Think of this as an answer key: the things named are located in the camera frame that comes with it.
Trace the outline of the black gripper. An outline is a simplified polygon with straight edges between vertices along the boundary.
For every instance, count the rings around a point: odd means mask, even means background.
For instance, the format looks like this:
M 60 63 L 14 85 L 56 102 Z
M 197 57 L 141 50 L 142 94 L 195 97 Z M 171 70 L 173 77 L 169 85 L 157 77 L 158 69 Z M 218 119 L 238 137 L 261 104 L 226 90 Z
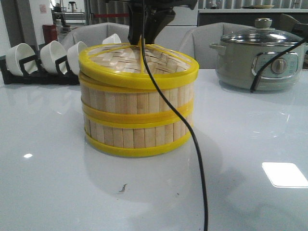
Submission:
M 175 18 L 174 7 L 198 7 L 197 0 L 124 0 L 128 7 L 128 43 L 137 44 L 144 31 L 145 43 L 154 44 L 162 29 Z

